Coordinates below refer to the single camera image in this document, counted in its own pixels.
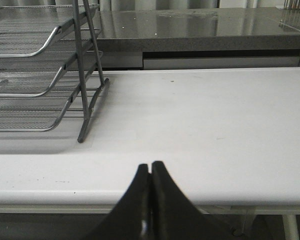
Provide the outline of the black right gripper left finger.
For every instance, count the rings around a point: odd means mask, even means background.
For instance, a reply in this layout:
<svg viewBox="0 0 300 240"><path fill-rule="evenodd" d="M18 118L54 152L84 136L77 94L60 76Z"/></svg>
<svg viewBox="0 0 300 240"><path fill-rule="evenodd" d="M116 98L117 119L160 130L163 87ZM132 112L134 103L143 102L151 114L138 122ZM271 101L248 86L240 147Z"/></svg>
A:
<svg viewBox="0 0 300 240"><path fill-rule="evenodd" d="M85 240L147 240L150 236L150 174L140 164L122 198Z"/></svg>

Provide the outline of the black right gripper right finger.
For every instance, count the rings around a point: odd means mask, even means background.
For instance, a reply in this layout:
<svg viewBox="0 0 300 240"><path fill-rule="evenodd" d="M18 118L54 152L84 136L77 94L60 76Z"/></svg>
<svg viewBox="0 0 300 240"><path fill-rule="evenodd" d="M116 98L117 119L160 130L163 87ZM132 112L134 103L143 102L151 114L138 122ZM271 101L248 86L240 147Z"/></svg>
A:
<svg viewBox="0 0 300 240"><path fill-rule="evenodd" d="M152 163L153 231L157 240L234 240L227 225L204 215L173 181L162 161Z"/></svg>

